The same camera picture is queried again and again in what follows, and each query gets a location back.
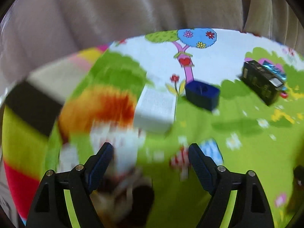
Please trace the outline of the black printed box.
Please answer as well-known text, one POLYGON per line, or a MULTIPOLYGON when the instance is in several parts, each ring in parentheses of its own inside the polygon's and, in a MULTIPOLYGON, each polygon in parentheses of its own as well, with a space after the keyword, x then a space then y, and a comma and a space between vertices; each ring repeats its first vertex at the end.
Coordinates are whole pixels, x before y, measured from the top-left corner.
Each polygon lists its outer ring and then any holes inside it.
POLYGON ((255 60, 244 62, 241 80, 267 106, 276 102, 284 87, 284 81, 278 75, 255 60))

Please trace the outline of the small white box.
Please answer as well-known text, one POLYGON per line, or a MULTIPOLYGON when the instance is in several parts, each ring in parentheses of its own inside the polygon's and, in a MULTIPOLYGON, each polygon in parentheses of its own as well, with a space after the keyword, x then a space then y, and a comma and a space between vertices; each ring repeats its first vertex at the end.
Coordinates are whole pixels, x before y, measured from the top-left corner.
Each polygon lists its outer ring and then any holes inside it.
POLYGON ((175 121, 177 97, 167 91, 144 86, 135 108, 133 125, 146 132, 163 134, 175 121))

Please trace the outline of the colourful cartoon bed sheet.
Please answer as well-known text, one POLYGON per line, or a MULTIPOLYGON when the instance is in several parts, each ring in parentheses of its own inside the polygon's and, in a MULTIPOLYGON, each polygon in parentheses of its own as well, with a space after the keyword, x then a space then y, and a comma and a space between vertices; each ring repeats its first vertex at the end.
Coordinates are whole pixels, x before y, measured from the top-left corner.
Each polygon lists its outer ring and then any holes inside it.
POLYGON ((275 227, 303 214, 303 55, 232 30, 162 31, 80 51, 8 93, 3 156, 21 219, 45 172, 114 147, 91 198, 106 227, 195 227, 211 197, 187 159, 256 173, 275 227))

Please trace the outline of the dark blue square holder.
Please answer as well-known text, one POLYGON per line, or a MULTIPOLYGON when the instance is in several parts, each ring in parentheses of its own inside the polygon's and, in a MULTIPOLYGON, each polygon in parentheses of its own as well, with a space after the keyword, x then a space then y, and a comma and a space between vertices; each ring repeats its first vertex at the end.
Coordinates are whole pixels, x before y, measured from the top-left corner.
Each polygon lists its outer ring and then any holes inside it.
POLYGON ((220 90, 205 82, 193 80, 185 85, 187 100, 199 108, 213 111, 219 105, 220 90))

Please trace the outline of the beige pink curtain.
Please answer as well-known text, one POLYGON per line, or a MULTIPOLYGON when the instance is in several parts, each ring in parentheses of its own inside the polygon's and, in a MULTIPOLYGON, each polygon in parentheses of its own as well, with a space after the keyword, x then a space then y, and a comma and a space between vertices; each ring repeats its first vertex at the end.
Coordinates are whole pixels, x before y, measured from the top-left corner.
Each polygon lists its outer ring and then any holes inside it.
POLYGON ((286 0, 8 0, 7 7, 1 68, 9 81, 81 49, 173 29, 250 32, 303 53, 303 25, 286 0))

